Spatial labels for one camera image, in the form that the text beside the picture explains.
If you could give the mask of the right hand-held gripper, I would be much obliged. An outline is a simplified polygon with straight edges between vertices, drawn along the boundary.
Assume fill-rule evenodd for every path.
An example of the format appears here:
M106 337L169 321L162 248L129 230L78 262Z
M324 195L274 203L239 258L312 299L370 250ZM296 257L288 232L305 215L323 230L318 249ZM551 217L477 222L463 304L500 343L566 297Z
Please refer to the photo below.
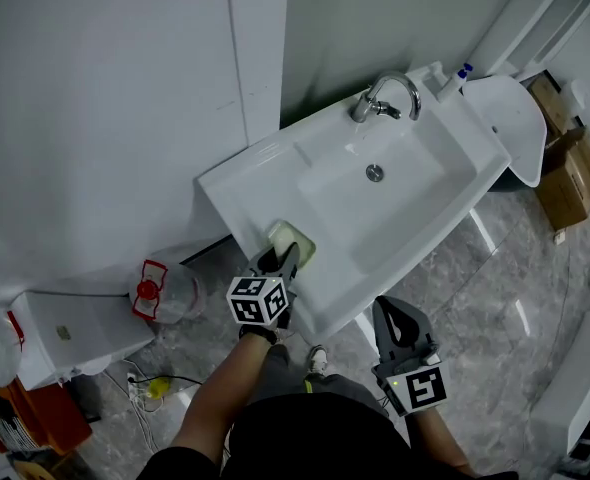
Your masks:
M374 300L372 313L380 358L372 372L397 415L404 417L446 402L449 368L435 349L426 314L408 302L383 295Z

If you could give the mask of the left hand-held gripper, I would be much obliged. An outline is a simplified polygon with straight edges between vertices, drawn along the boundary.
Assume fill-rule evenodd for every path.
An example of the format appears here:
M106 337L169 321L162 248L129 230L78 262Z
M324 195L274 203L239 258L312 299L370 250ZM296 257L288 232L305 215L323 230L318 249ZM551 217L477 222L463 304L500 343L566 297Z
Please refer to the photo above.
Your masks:
M300 248L297 242L289 245L277 269L273 245L256 254L241 276L236 276L226 293L226 300L236 323L271 327L286 331L289 328L292 303L296 295L289 288L297 275Z

